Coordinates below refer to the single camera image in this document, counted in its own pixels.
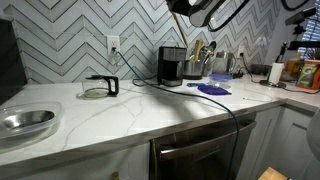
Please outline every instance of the white cabinet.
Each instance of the white cabinet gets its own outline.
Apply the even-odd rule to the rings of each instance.
[[[257,112],[256,127],[252,130],[248,140],[246,152],[243,156],[238,172],[237,180],[257,179],[256,165],[260,164],[261,157],[265,153],[266,146],[272,135],[281,107],[272,108],[262,112]]]
[[[113,172],[120,180],[148,180],[149,143],[76,162],[61,164],[50,169],[34,170],[23,180],[103,179],[112,180]]]
[[[272,167],[294,180],[300,180],[314,159],[310,151],[306,130],[312,115],[283,108],[270,142],[259,165],[257,176]]]

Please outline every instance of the paper towel roll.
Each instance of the paper towel roll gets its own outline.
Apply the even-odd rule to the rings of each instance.
[[[283,68],[283,63],[273,63],[271,73],[269,76],[269,82],[278,84]]]

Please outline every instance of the purple lid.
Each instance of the purple lid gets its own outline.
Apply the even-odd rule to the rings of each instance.
[[[221,87],[213,87],[212,85],[198,86],[198,90],[209,95],[230,95],[227,90]]]
[[[231,75],[224,75],[224,74],[210,74],[209,77],[212,80],[219,80],[219,81],[224,81],[224,82],[233,79]]]

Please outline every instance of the black appliance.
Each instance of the black appliance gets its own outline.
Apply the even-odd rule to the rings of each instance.
[[[27,84],[12,23],[0,19],[0,105]]]
[[[170,87],[182,85],[182,63],[186,55],[186,48],[165,46],[159,48],[157,76],[159,84]]]
[[[255,116],[237,117],[239,141],[229,179],[237,177]],[[227,119],[153,139],[149,180],[226,179],[235,138],[235,122]]]

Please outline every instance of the dishwasher handle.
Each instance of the dishwasher handle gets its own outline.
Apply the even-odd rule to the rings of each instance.
[[[239,129],[239,134],[245,131],[251,131],[255,126],[256,126],[256,122],[250,121],[246,126]],[[171,159],[176,159],[178,157],[191,155],[195,152],[201,152],[208,149],[212,149],[212,147],[221,146],[225,144],[227,141],[231,140],[231,138],[236,134],[237,134],[237,131],[235,130],[228,134],[225,134],[207,141],[203,141],[197,144],[192,144],[192,145],[181,147],[181,148],[162,150],[160,151],[160,160],[167,161]]]

